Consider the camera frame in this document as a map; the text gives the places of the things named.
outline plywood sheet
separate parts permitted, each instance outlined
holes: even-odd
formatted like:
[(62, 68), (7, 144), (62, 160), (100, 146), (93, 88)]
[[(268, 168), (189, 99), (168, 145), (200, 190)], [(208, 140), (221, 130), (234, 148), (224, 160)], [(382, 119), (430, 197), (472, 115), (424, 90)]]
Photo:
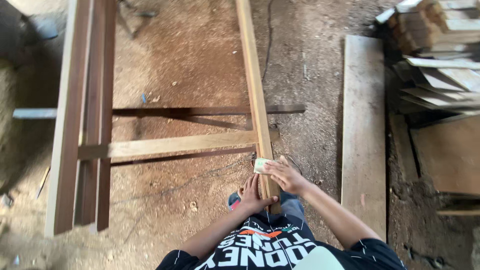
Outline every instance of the plywood sheet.
[(480, 116), (422, 128), (414, 137), (436, 190), (480, 194)]
[(342, 205), (386, 235), (384, 55), (380, 39), (345, 41)]

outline blue jeans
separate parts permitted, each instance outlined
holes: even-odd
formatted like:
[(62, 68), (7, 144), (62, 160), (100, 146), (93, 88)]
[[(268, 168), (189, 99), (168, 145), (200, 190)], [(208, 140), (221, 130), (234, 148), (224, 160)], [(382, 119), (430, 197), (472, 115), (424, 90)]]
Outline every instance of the blue jeans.
[[(237, 192), (232, 193), (228, 197), (228, 209), (231, 210), (231, 206), (236, 201), (241, 201), (240, 197), (238, 196)], [(305, 211), (303, 209), (303, 205), (299, 201), (299, 197), (297, 195), (291, 194), (290, 192), (282, 191), (280, 192), (280, 206), (282, 208), (282, 214), (292, 215), (303, 220), (304, 223), (307, 223), (305, 219)]]

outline black wire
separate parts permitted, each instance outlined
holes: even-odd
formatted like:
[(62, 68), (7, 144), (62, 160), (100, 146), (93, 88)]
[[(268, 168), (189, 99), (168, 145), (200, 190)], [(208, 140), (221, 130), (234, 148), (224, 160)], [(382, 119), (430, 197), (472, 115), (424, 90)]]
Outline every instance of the black wire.
[(267, 74), (268, 70), (268, 61), (270, 60), (270, 48), (272, 47), (272, 35), (273, 35), (273, 27), (272, 27), (272, 2), (273, 0), (270, 0), (268, 2), (268, 48), (267, 48), (267, 57), (265, 59), (265, 69), (264, 69), (264, 75), (262, 76), (262, 84), (265, 81), (265, 75)]

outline stacked wood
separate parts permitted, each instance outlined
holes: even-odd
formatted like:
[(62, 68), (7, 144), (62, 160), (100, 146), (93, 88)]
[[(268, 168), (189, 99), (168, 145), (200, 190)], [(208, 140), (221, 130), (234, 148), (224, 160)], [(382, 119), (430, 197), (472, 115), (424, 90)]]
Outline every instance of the stacked wood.
[(477, 57), (478, 0), (405, 0), (377, 17), (405, 55), (441, 60)]
[(480, 114), (480, 63), (407, 58), (393, 65), (406, 83), (401, 99), (432, 110)]

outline person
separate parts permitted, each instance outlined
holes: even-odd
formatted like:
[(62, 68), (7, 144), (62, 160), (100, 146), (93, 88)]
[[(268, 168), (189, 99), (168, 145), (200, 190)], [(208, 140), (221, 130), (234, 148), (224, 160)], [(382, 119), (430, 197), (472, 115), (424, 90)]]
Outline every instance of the person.
[[(280, 185), (281, 214), (265, 207), (278, 197), (260, 199), (255, 174), (228, 200), (230, 212), (168, 253), (157, 269), (406, 269), (395, 252), (359, 218), (288, 161), (268, 161), (263, 172)], [(309, 202), (344, 247), (316, 241), (296, 195)]]

